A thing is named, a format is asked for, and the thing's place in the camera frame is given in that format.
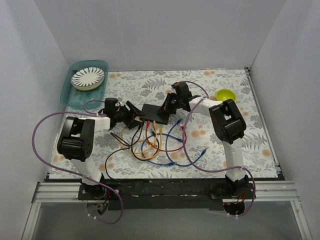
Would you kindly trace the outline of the black network switch box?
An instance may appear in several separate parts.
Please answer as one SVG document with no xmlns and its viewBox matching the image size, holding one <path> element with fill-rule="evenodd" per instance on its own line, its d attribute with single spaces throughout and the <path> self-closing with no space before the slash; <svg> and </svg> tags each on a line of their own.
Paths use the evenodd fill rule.
<svg viewBox="0 0 320 240">
<path fill-rule="evenodd" d="M 139 119 L 141 121 L 155 121 L 157 124 L 168 125 L 169 115 L 158 113 L 158 110 L 160 109 L 161 106 L 144 103 L 141 110 L 144 113 L 144 115 L 140 116 Z"/>
</svg>

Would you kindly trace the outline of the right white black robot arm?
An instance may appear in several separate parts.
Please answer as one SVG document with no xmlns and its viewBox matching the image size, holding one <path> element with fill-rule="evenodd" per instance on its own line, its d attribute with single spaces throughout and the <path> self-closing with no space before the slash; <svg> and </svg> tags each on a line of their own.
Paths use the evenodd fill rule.
<svg viewBox="0 0 320 240">
<path fill-rule="evenodd" d="M 225 180 L 226 192 L 232 199 L 237 199 L 245 192 L 249 177 L 243 169 L 243 137 L 247 125 L 232 99 L 225 101 L 210 100 L 190 93 L 169 93 L 157 111 L 160 115 L 175 114 L 177 109 L 189 113 L 198 113 L 211 118 L 214 132 L 222 142 L 227 163 Z"/>
</svg>

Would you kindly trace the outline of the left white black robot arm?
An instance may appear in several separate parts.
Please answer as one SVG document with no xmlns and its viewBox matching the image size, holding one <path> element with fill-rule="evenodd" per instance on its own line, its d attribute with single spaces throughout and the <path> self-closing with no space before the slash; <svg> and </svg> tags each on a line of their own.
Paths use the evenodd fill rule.
<svg viewBox="0 0 320 240">
<path fill-rule="evenodd" d="M 66 118 L 57 151 L 71 161 L 78 173 L 84 175 L 81 184 L 95 200 L 103 199 L 107 193 L 106 187 L 100 183 L 104 176 L 91 157 L 95 133 L 112 130 L 118 123 L 132 129 L 138 125 L 135 118 L 145 115 L 130 101 L 122 104 L 117 98 L 111 97 L 105 99 L 102 113 L 85 118 Z"/>
</svg>

